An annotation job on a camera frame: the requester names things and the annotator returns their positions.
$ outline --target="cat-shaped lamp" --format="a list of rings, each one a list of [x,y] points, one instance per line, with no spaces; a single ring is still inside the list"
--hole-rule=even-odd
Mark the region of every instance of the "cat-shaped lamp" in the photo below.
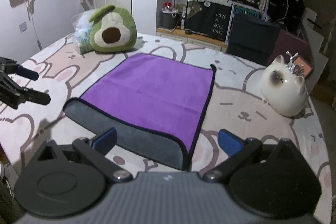
[[[271,107],[285,117],[293,117],[304,108],[308,92],[305,79],[293,73],[293,60],[297,54],[286,54],[290,56],[289,63],[286,64],[284,57],[279,55],[265,69],[259,83],[261,94]]]

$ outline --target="blue gripper pad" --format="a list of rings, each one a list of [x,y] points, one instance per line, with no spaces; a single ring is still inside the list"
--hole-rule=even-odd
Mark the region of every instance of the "blue gripper pad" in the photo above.
[[[218,132],[218,145],[229,156],[236,154],[244,148],[244,140],[226,129]]]
[[[106,155],[117,144],[117,131],[112,128],[97,135],[90,141],[91,147],[102,155]]]

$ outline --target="screw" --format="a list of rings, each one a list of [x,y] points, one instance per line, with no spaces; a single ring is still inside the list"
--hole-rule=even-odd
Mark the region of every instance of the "screw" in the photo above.
[[[220,172],[219,170],[212,170],[206,173],[205,175],[208,179],[214,180],[219,179],[223,175],[223,173]]]
[[[121,180],[121,179],[126,179],[130,176],[131,174],[129,172],[127,172],[126,170],[118,170],[118,171],[115,171],[113,173],[113,176],[118,179],[118,180]]]

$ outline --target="purple cloth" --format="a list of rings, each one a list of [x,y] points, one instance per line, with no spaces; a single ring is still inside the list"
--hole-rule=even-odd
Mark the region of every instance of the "purple cloth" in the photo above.
[[[190,151],[213,71],[167,58],[135,54],[81,98],[127,123],[171,134]]]

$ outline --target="wall outlet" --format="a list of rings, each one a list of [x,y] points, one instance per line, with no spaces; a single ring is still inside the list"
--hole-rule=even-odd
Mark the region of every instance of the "wall outlet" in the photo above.
[[[24,32],[25,30],[28,29],[28,27],[27,27],[27,23],[26,23],[26,22],[21,23],[21,24],[19,25],[19,27],[20,27],[20,32]]]

